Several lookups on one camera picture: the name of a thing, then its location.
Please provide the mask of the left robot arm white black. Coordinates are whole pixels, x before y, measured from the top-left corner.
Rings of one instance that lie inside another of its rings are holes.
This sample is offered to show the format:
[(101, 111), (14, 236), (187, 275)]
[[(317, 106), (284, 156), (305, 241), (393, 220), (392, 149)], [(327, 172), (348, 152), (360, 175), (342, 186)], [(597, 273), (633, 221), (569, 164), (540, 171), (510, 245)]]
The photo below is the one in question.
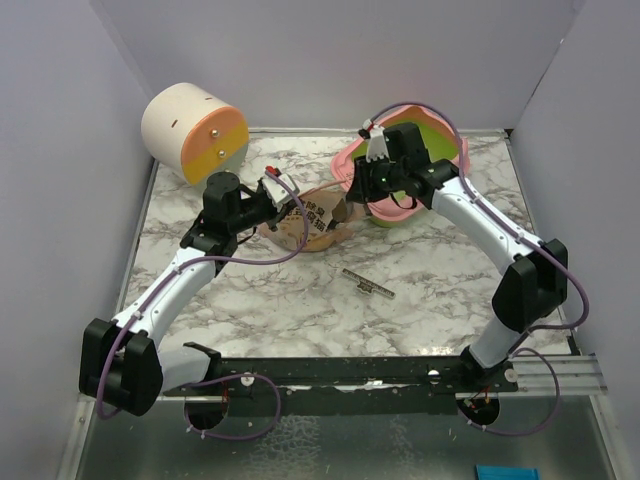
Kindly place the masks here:
[(299, 194), (291, 176), (272, 167), (255, 189), (228, 171), (207, 179), (202, 209), (159, 278), (113, 319), (94, 319), (84, 330), (79, 390), (95, 399), (99, 418), (142, 416), (175, 388), (202, 395), (218, 388), (217, 352), (189, 344), (161, 354), (158, 346), (191, 299), (227, 264), (241, 261), (239, 234), (261, 224), (275, 228), (299, 207)]

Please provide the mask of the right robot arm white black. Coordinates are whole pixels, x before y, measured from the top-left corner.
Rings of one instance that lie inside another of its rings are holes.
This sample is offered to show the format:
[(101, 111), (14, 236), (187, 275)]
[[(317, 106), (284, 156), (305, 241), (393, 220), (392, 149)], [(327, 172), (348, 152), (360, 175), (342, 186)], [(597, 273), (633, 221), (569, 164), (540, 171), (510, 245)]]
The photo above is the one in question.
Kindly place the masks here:
[(461, 383), (481, 391), (525, 332), (566, 300), (567, 248), (558, 240), (542, 241), (487, 203), (453, 161), (432, 160), (416, 124), (372, 125), (360, 133), (367, 150), (354, 161), (347, 200), (369, 204), (402, 192), (457, 226), (502, 276), (491, 300), (492, 319), (461, 355)]

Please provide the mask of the beige cat litter bag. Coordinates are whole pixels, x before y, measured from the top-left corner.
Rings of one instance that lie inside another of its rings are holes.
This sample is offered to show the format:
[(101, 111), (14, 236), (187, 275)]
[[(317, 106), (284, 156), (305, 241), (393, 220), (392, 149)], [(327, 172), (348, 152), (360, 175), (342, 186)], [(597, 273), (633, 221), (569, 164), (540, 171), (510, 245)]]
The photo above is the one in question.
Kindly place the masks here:
[[(365, 216), (365, 208), (346, 200), (342, 181), (332, 181), (300, 195), (309, 223), (309, 235), (303, 252), (320, 252), (343, 242), (354, 234), (351, 224)], [(275, 231), (266, 224), (260, 235), (288, 251), (296, 250), (304, 236), (304, 222), (298, 209), (291, 211)]]

